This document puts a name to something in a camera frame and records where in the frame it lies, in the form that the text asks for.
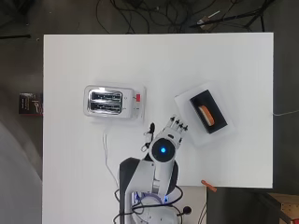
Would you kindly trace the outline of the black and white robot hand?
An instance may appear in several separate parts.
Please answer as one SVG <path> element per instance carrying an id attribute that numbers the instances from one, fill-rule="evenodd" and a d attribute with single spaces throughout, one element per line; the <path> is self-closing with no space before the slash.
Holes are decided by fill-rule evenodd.
<path id="1" fill-rule="evenodd" d="M 177 115 L 173 115 L 165 127 L 157 134 L 154 134 L 155 124 L 151 123 L 149 129 L 144 133 L 146 141 L 141 147 L 141 151 L 145 152 L 150 150 L 153 147 L 153 144 L 160 139 L 166 139 L 170 141 L 175 149 L 178 149 L 187 131 L 188 125 L 185 124 L 181 117 Z"/>

